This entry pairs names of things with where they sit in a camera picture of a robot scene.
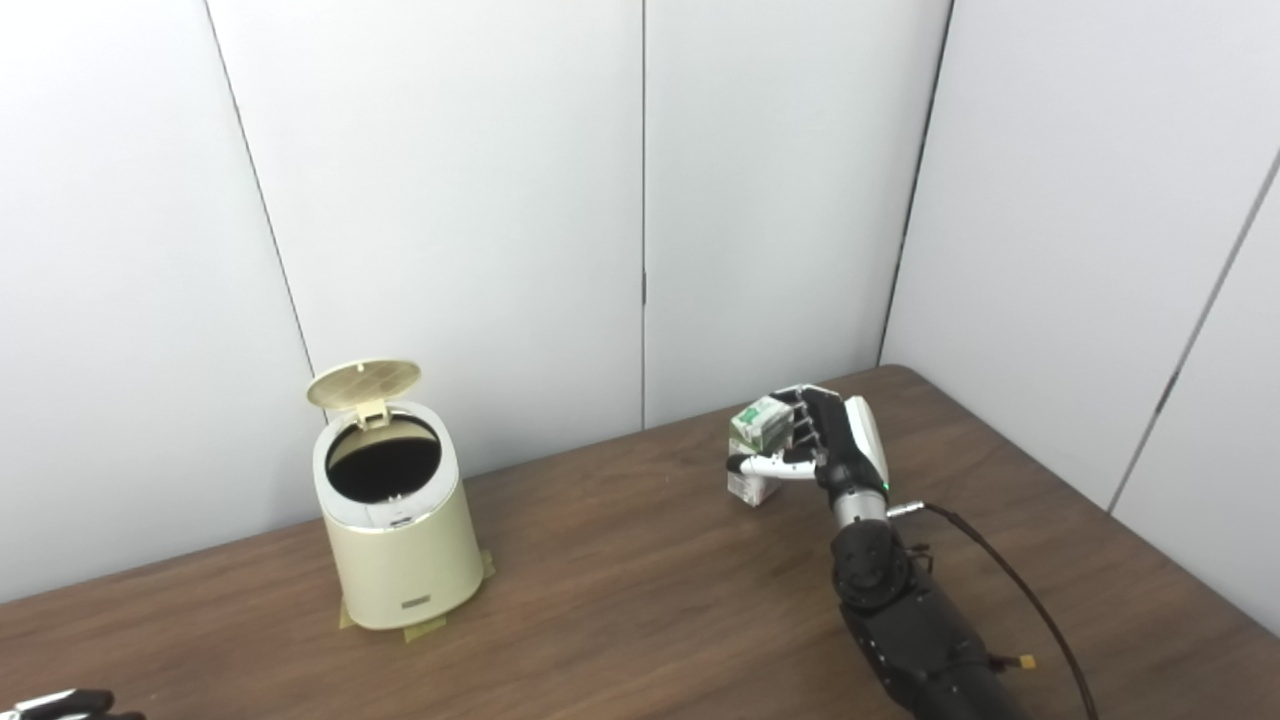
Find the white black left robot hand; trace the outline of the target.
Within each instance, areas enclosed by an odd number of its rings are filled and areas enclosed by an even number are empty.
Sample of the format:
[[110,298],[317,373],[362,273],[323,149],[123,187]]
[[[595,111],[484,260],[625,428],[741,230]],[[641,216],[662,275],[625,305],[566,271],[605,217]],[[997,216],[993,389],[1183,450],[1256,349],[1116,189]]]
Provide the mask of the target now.
[[1,711],[1,719],[146,719],[137,711],[116,711],[111,691],[70,688],[17,701]]

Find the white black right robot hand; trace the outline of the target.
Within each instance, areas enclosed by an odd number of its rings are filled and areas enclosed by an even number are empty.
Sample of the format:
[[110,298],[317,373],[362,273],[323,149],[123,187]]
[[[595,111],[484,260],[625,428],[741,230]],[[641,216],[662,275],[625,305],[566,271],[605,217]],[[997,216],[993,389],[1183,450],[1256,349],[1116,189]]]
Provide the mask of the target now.
[[861,396],[819,386],[777,389],[730,420],[730,489],[756,506],[783,482],[813,483],[831,498],[890,493],[874,413]]

